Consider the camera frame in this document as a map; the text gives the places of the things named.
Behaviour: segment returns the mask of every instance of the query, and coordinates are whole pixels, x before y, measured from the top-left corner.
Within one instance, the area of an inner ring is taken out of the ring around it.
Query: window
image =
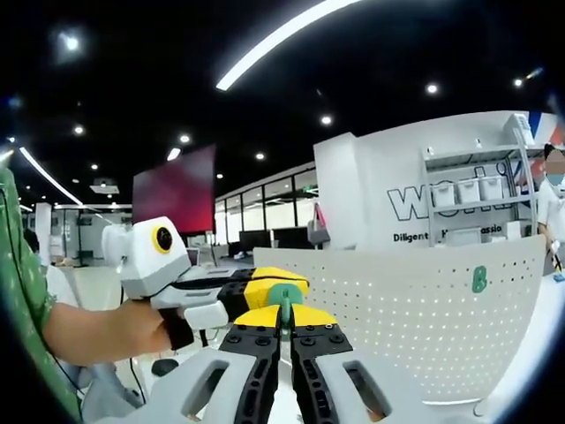
[[[223,201],[219,201],[215,204],[215,243],[219,245],[228,244],[228,234],[226,232],[226,210]]]
[[[316,170],[308,170],[294,177],[297,195],[298,226],[305,227],[314,216],[314,204],[318,201]]]
[[[244,231],[265,230],[261,187],[244,193]]]
[[[286,178],[265,185],[267,229],[294,227],[292,179]]]
[[[241,231],[241,203],[239,196],[230,197],[228,200],[228,243],[239,241],[239,232]]]

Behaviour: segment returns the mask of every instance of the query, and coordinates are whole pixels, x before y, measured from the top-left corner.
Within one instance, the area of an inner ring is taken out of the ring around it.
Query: white partition wall
[[[425,401],[456,402],[486,398],[514,358],[538,296],[544,245],[537,236],[403,254],[258,248],[254,258],[257,267],[308,277],[305,303],[334,314],[354,347],[410,370]],[[473,291],[478,267],[486,269],[481,292]]]
[[[35,234],[39,241],[39,255],[43,265],[51,263],[51,205],[38,203],[35,206]]]

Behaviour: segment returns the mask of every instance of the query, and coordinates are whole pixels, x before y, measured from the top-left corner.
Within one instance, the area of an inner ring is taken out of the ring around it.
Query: television screen
[[[181,234],[213,231],[214,162],[211,146],[136,175],[133,222],[166,216]]]

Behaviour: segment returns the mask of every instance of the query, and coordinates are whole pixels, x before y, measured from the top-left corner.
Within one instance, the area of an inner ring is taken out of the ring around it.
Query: person's hand
[[[117,325],[138,355],[170,349],[163,318],[148,301],[126,300],[116,312]]]

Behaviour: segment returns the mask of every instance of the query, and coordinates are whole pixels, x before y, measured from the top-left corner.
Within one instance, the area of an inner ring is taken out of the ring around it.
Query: white storage box
[[[502,176],[483,177],[479,181],[480,197],[483,201],[502,199]]]
[[[505,223],[504,227],[504,236],[508,240],[518,240],[522,238],[522,225],[520,221],[510,221],[509,223]]]
[[[436,208],[445,208],[456,204],[456,194],[453,183],[432,185],[433,205]]]
[[[457,183],[460,203],[475,203],[480,201],[478,178],[464,179]]]
[[[449,230],[445,239],[448,246],[479,245],[483,241],[480,227]]]

